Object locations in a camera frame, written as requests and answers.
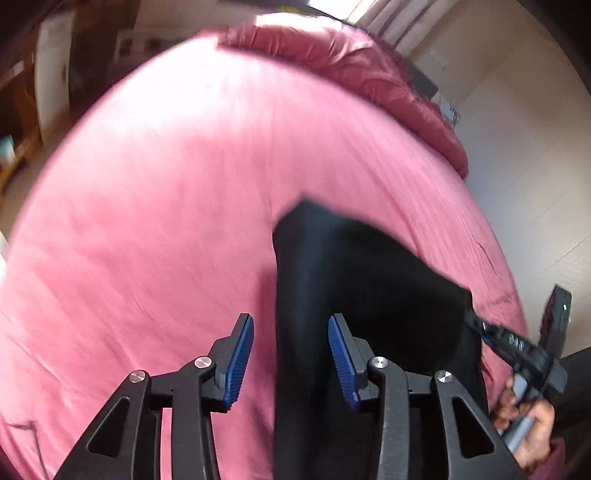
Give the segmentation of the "pink bed sheet mattress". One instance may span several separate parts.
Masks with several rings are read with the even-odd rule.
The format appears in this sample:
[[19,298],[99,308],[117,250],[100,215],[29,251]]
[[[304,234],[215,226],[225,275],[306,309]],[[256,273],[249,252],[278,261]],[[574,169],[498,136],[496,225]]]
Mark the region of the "pink bed sheet mattress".
[[213,420],[225,479],[271,475],[276,256],[301,197],[372,224],[525,332],[497,239],[456,166],[391,114],[269,57],[187,41],[111,89],[46,164],[1,285],[1,447],[55,475],[133,370],[174,371],[256,322]]

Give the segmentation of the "wooden desk white cabinet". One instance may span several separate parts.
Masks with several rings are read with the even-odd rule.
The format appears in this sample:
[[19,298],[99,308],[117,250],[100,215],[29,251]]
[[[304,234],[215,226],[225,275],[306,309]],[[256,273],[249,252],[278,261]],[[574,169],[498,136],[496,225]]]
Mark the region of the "wooden desk white cabinet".
[[46,142],[72,106],[99,96],[118,28],[111,1],[3,1],[1,135]]

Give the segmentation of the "wooden side shelf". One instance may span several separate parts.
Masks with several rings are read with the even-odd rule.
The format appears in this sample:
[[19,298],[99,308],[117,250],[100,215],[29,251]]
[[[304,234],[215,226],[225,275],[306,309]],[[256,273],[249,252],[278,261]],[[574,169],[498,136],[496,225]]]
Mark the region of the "wooden side shelf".
[[1,77],[1,191],[40,143],[34,64],[21,60]]

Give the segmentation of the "right patterned curtain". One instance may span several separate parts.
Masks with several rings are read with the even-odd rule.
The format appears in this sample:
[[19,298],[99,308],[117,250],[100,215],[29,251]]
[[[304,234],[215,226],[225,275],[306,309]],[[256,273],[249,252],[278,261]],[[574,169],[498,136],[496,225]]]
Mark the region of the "right patterned curtain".
[[408,56],[457,3],[458,0],[375,1],[356,25]]

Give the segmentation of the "dark red duvet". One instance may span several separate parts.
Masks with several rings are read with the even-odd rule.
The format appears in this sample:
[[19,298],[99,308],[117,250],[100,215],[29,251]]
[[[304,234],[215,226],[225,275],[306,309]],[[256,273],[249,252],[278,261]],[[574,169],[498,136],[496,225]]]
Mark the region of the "dark red duvet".
[[451,124],[414,86],[406,59],[377,37],[328,17],[277,12],[222,31],[218,44],[293,63],[352,91],[388,112],[467,177],[468,156]]

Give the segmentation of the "black embroidered pants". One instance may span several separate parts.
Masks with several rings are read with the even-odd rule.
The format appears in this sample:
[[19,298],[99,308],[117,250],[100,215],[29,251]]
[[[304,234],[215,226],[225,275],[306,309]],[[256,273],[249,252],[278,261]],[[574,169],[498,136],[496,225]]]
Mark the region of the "black embroidered pants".
[[342,314],[353,336],[403,370],[453,373],[488,405],[482,343],[464,321],[470,291],[432,270],[401,243],[304,200],[273,230],[276,252],[277,479],[361,479],[372,417],[342,399],[328,322]]

